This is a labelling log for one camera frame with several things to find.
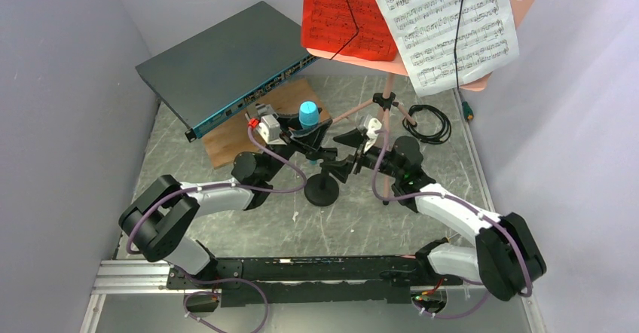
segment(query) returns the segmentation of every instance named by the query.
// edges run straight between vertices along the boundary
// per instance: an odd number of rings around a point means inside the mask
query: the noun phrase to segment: marble floor
[[[332,116],[347,111],[371,98],[384,88],[386,77],[379,76],[308,76],[311,87],[324,102]],[[430,104],[442,110],[451,120],[452,136],[443,145],[421,145],[423,168],[427,174],[453,194],[485,207],[483,195],[468,142],[460,119],[459,108],[451,90],[419,98],[407,78],[398,77],[393,91],[408,109],[410,105]],[[377,114],[373,105],[359,114]],[[401,114],[391,115],[393,135],[408,133],[401,126]],[[439,120],[429,112],[416,116],[422,133],[440,128]],[[336,146],[332,137],[351,130],[349,121],[334,125],[325,146]],[[136,195],[145,190],[158,176],[172,174],[183,182],[210,182],[231,177],[230,166],[214,170],[201,141],[188,143],[185,126],[165,106],[161,105],[148,141]],[[352,153],[340,148],[340,158]],[[296,155],[292,160],[308,175],[319,172]],[[432,240],[454,237],[456,244],[466,245],[459,236],[433,218],[417,215],[391,203],[384,206],[370,188],[371,171],[363,170],[341,184],[338,201],[328,207],[310,205],[303,192],[274,195],[259,208],[250,211],[228,211],[197,218],[187,235],[207,246],[217,256],[312,256],[312,255],[380,255],[412,254]],[[275,188],[298,184],[295,173],[284,167],[271,182]],[[117,258],[129,258],[119,249]]]

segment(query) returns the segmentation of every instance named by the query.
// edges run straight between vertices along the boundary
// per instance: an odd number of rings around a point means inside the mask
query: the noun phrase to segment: white sheet music
[[[454,43],[461,0],[376,0],[419,96],[456,86]],[[464,0],[457,69],[475,81],[519,55],[510,0]]]

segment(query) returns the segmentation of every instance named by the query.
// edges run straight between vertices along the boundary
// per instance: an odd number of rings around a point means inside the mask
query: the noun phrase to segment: musical notes
[[[418,95],[475,81],[519,55],[510,0],[377,0]]]
[[[356,25],[359,33],[349,42]],[[397,55],[375,0],[304,0],[301,29],[301,44],[307,48],[336,52],[348,43],[340,54],[366,60],[393,60]]]

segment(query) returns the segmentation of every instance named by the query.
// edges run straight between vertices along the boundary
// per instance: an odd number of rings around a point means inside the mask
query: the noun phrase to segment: red connector
[[[251,130],[254,130],[259,124],[259,120],[257,118],[251,118],[251,121],[249,121],[249,126],[251,127]]]

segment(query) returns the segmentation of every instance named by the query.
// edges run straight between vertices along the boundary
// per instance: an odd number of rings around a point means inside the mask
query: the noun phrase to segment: blue cylinder
[[[300,105],[299,121],[305,130],[315,127],[320,122],[320,112],[314,102],[306,101]]]

